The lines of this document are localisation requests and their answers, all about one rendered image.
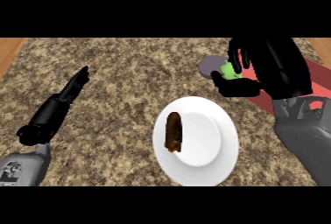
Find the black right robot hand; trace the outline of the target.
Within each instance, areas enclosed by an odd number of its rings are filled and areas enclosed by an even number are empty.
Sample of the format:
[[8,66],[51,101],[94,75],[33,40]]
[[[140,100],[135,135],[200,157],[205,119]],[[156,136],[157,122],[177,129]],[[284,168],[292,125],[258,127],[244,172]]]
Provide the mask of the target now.
[[228,55],[234,71],[240,74],[253,67],[258,80],[227,80],[213,71],[224,97],[256,97],[265,91],[274,100],[283,100],[314,93],[307,60],[290,37],[233,38]]

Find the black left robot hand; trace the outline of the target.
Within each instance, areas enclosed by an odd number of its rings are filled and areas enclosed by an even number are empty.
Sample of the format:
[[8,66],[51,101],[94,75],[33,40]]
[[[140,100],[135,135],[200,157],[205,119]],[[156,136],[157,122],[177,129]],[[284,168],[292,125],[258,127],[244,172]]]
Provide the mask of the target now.
[[46,144],[58,133],[70,106],[89,82],[89,67],[85,66],[60,94],[54,94],[41,106],[29,125],[17,132],[20,143],[27,146]]

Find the dark brown eggplant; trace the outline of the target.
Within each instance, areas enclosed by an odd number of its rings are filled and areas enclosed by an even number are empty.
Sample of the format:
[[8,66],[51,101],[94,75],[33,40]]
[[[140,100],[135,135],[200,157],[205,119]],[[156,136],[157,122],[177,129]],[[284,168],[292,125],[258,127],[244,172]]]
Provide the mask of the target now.
[[178,112],[172,112],[166,124],[166,144],[171,152],[182,151],[182,117]]

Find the white round plate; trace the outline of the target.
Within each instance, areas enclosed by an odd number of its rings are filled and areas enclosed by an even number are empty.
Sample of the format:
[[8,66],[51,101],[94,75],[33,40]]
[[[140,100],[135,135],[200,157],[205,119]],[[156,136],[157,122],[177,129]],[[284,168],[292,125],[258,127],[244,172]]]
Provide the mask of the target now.
[[[181,114],[181,152],[165,147],[172,112]],[[233,173],[240,153],[237,128],[224,108],[199,96],[175,100],[160,112],[153,148],[162,169],[181,185],[218,186]]]

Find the bright green object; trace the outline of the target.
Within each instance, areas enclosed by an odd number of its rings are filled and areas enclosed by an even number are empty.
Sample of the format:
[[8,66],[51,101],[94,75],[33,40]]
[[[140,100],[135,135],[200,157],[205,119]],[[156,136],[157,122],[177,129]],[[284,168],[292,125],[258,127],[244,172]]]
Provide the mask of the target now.
[[234,65],[230,61],[222,65],[222,77],[227,80],[240,79],[243,75],[234,71]]

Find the red flat mat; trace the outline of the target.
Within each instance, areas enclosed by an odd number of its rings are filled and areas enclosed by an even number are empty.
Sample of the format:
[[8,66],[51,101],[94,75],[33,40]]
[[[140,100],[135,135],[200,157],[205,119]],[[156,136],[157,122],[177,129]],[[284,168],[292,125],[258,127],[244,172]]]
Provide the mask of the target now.
[[[331,99],[331,69],[314,62],[311,59],[305,59],[305,62],[311,72],[314,96]],[[268,113],[274,113],[273,98],[267,92],[262,92],[256,97],[247,97],[247,100]]]

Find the grey round object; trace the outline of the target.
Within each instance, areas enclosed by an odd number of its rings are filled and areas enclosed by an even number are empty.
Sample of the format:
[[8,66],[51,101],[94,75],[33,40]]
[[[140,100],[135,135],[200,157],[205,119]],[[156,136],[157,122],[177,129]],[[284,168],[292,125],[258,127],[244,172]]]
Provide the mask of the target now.
[[222,71],[222,66],[227,64],[228,58],[221,55],[208,56],[200,62],[200,73],[206,79],[212,79],[212,72]]

